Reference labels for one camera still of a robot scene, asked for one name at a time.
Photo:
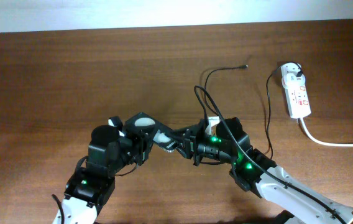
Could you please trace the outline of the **black smartphone silver back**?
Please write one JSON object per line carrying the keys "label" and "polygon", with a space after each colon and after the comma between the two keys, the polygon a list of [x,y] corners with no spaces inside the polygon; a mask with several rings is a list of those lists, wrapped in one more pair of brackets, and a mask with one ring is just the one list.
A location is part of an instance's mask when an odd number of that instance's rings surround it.
{"label": "black smartphone silver back", "polygon": [[148,137],[154,144],[166,152],[173,152],[180,143],[169,137],[171,128],[143,112],[137,113],[124,123],[125,132]]}

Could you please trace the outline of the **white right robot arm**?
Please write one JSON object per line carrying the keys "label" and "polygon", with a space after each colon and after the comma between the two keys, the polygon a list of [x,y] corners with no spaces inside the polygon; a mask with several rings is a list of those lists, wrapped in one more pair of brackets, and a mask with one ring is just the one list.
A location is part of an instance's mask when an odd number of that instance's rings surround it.
{"label": "white right robot arm", "polygon": [[178,150],[199,164],[203,158],[229,163],[230,176],[245,192],[275,203],[284,212],[277,223],[353,223],[353,208],[335,202],[294,179],[284,168],[253,148],[238,118],[202,120],[167,134]]}

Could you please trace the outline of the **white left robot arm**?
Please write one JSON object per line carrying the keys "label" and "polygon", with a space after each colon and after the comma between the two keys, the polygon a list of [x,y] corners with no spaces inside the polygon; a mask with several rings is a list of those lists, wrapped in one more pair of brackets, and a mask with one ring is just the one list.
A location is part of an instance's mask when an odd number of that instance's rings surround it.
{"label": "white left robot arm", "polygon": [[141,166],[148,158],[160,125],[139,113],[126,122],[118,116],[93,129],[88,154],[81,158],[65,186],[56,195],[58,211],[53,224],[95,223],[115,189],[116,177],[129,165]]}

